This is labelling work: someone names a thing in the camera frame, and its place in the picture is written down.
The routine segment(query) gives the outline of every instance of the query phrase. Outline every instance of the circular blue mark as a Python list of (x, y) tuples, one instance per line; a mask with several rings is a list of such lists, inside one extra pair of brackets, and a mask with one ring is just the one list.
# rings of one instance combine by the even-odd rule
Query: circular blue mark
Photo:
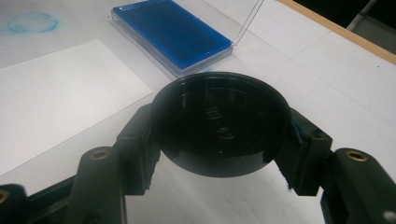
[(45, 13), (28, 12), (14, 16), (7, 24), (14, 33), (46, 33), (58, 26), (58, 20)]

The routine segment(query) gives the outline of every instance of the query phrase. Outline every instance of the black circular holder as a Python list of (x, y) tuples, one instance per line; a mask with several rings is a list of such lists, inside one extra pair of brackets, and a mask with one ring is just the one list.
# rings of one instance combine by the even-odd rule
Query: black circular holder
[(199, 175), (229, 177), (261, 169), (279, 151), (290, 108), (268, 84), (215, 72), (183, 77), (151, 104), (163, 153)]

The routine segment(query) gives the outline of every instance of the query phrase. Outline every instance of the white table surface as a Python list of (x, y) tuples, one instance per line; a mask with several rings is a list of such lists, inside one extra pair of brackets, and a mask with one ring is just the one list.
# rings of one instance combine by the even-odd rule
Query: white table surface
[[(137, 108), (172, 78), (111, 24), (115, 1), (1, 1), (0, 68), (94, 39), (104, 43), (153, 91), (90, 129), (0, 176), (33, 194), (77, 171), (79, 157), (112, 146)], [(25, 11), (56, 16), (44, 35), (16, 35), (7, 20)], [(265, 1), (233, 55), (205, 71), (237, 72), (280, 91), (290, 106), (333, 138), (374, 156), (396, 179), (396, 66), (274, 0)], [(258, 172), (217, 179), (193, 175), (161, 156), (150, 191), (127, 197), (129, 223), (323, 223), (317, 197), (298, 197), (272, 162)]]

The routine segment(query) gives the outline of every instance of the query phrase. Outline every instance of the transparent case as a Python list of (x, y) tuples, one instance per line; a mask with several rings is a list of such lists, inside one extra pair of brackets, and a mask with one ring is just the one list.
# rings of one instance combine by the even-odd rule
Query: transparent case
[(263, 0), (148, 0), (114, 7), (113, 21), (176, 77), (229, 56)]

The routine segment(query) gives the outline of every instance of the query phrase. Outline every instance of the white sheet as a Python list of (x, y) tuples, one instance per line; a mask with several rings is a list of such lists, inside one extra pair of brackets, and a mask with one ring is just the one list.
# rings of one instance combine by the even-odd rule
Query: white sheet
[(151, 93), (99, 40), (1, 69), (0, 175)]

